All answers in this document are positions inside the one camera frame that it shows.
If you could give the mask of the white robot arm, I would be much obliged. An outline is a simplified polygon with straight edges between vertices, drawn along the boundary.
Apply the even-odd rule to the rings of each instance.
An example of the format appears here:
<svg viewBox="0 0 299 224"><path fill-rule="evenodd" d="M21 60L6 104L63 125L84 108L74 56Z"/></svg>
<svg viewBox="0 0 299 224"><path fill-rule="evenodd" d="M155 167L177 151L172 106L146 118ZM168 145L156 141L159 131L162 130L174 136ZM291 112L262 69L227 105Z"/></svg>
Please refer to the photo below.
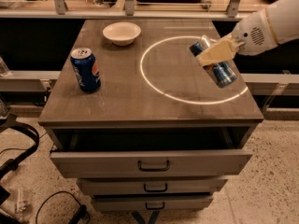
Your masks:
<svg viewBox="0 0 299 224"><path fill-rule="evenodd" d="M299 0L277 0L238 22L231 33L202 51L202 66L229 61L238 53L261 54L299 38Z"/></svg>

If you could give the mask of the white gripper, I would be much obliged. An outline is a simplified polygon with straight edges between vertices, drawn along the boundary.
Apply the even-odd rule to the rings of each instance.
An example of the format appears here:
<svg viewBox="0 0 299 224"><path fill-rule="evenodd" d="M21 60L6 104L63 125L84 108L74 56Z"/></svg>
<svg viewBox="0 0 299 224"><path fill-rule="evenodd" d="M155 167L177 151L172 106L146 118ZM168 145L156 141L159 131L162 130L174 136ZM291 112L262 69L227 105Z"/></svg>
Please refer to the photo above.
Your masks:
<svg viewBox="0 0 299 224"><path fill-rule="evenodd" d="M269 26L266 11L252 13L240 21L232 31L232 37L241 43L238 53L254 56L275 48L278 45ZM202 66L231 60L237 53L237 43L224 37L202 51L197 60Z"/></svg>

